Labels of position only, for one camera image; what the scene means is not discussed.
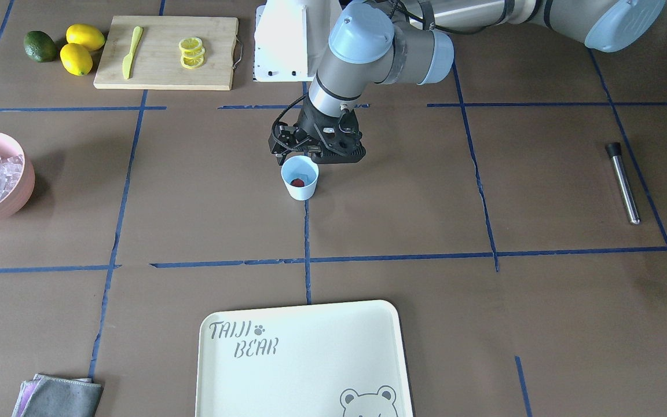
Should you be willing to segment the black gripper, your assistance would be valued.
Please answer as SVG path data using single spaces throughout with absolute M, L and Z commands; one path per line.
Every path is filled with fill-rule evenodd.
M 281 119 L 301 103 L 297 121 L 289 126 Z M 358 163 L 366 154 L 354 109 L 342 106 L 338 116 L 319 111 L 309 98 L 297 98 L 276 117 L 268 137 L 270 153 L 277 164 L 290 153 L 305 153 L 317 164 Z

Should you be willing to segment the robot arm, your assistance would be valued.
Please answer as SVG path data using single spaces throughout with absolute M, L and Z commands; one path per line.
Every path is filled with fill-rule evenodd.
M 639 39 L 664 1 L 267 1 L 256 9 L 254 77 L 308 81 L 297 121 L 277 118 L 268 145 L 278 164 L 307 153 L 317 164 L 366 153 L 355 114 L 373 84 L 441 82 L 453 34 L 530 22 L 606 53 Z

